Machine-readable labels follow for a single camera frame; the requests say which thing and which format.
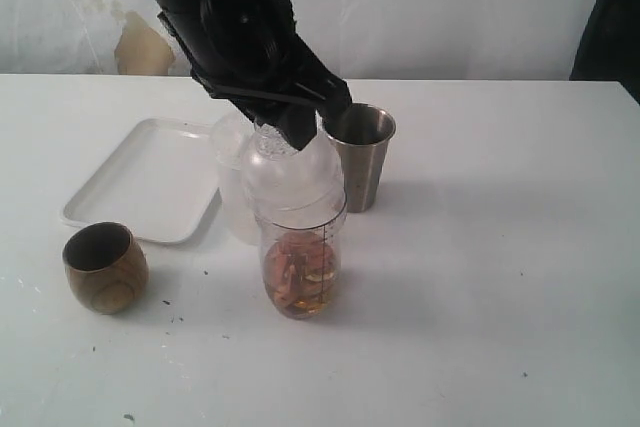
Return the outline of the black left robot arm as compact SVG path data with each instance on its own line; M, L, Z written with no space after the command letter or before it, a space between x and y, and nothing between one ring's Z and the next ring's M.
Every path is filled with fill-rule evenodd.
M215 99L274 127L295 149L351 104L332 74L296 32L291 0L155 0L159 19Z

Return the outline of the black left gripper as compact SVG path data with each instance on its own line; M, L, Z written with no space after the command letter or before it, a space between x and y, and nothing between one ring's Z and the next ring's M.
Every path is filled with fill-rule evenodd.
M352 106L346 82L330 72L296 32L291 0L196 0L190 12L158 15L213 98L232 101L250 119L277 120L302 151L325 122Z

